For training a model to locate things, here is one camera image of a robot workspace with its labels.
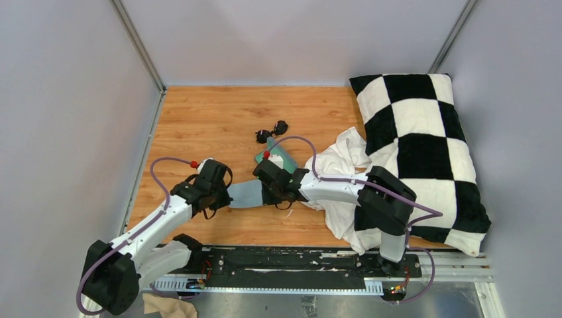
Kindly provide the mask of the light blue cleaning cloth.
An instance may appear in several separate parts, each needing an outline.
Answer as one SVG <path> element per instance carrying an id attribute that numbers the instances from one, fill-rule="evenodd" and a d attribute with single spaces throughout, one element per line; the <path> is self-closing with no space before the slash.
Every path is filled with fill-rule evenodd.
<path id="1" fill-rule="evenodd" d="M 228 188 L 232 209 L 248 209 L 263 206 L 262 183 L 259 180 L 232 184 Z"/>

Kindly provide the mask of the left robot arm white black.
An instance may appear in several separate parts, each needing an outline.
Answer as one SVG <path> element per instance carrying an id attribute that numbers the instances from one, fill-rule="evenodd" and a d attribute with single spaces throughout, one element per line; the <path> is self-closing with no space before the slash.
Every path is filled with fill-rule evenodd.
<path id="1" fill-rule="evenodd" d="M 95 241 L 88 249 L 82 278 L 76 293 L 76 304 L 84 315 L 108 311 L 124 313 L 139 292 L 174 270 L 188 274 L 199 270 L 209 276 L 211 264 L 204 260 L 202 245 L 188 235 L 159 244 L 176 228 L 198 213 L 216 212 L 230 204 L 231 169 L 212 158 L 201 164 L 191 161 L 197 169 L 172 189 L 164 188 L 165 200 L 145 219 L 109 242 Z"/>

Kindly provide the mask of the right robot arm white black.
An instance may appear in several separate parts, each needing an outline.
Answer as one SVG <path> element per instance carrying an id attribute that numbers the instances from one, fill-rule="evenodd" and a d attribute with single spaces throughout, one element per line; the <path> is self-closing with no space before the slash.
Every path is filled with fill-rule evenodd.
<path id="1" fill-rule="evenodd" d="M 317 176 L 305 168 L 289 173 L 270 160 L 263 160 L 253 176 L 282 201 L 328 200 L 358 206 L 367 221 L 381 231 L 380 271 L 392 277 L 404 269 L 406 229 L 417 195 L 385 168 L 373 166 L 367 172 L 350 176 Z"/>

